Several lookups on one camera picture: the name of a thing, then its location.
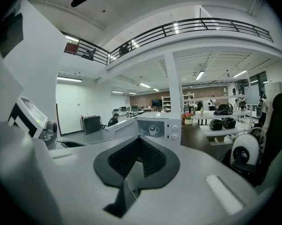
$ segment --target white button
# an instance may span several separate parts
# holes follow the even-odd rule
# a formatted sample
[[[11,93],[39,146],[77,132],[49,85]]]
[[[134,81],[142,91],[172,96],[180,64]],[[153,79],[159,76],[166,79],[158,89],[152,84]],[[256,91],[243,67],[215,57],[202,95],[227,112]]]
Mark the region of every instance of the white button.
[[[178,130],[177,125],[174,125],[174,126],[172,127],[172,131],[173,131],[173,132],[176,132],[177,130]]]

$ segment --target dark countertop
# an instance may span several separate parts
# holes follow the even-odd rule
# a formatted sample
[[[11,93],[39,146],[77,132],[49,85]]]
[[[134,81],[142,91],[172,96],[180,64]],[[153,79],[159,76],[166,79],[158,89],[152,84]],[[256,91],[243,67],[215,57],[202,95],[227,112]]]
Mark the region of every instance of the dark countertop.
[[[216,157],[211,143],[196,122],[191,125],[184,125],[182,128],[181,145],[200,150],[214,158]]]

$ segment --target cup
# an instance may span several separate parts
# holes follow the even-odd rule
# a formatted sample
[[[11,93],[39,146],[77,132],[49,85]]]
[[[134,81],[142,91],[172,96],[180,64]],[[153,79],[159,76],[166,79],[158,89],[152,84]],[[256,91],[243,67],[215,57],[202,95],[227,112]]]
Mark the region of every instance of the cup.
[[[155,125],[150,125],[149,126],[149,133],[151,136],[156,135],[160,131],[159,128],[157,128]]]

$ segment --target railing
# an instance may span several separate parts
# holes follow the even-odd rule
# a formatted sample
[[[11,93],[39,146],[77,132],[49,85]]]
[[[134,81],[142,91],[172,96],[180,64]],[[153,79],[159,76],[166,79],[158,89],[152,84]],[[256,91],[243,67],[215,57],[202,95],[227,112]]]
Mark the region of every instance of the railing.
[[[250,34],[273,42],[269,32],[263,28],[245,22],[240,22],[230,19],[222,19],[222,18],[193,18],[193,19],[185,19],[185,20],[170,22],[137,35],[136,37],[118,46],[112,52],[109,52],[81,38],[74,37],[64,32],[63,33],[65,35],[69,35],[71,37],[79,39],[76,51],[71,51],[71,52],[65,51],[65,52],[79,55],[86,59],[90,59],[93,57],[94,61],[108,65],[109,63],[113,62],[117,58],[124,56],[125,54],[146,44],[176,34],[195,32],[201,30],[234,31],[234,32]]]

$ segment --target brown wall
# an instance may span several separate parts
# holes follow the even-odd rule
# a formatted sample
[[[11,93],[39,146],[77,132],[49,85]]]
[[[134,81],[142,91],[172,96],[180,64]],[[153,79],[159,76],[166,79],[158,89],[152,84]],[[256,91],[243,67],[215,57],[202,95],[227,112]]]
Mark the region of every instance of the brown wall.
[[[194,93],[195,98],[205,98],[205,97],[211,97],[214,95],[215,97],[222,97],[224,96],[224,88],[227,87],[212,87],[212,88],[198,88],[198,89],[187,89],[183,90],[183,94],[187,95],[188,92]],[[156,92],[152,94],[145,94],[145,95],[139,95],[139,96],[131,96],[130,97],[130,105],[142,105],[145,106],[151,106],[151,100],[155,99],[161,99],[161,96],[163,97],[169,97],[170,92]],[[217,105],[228,103],[228,99],[218,99]]]

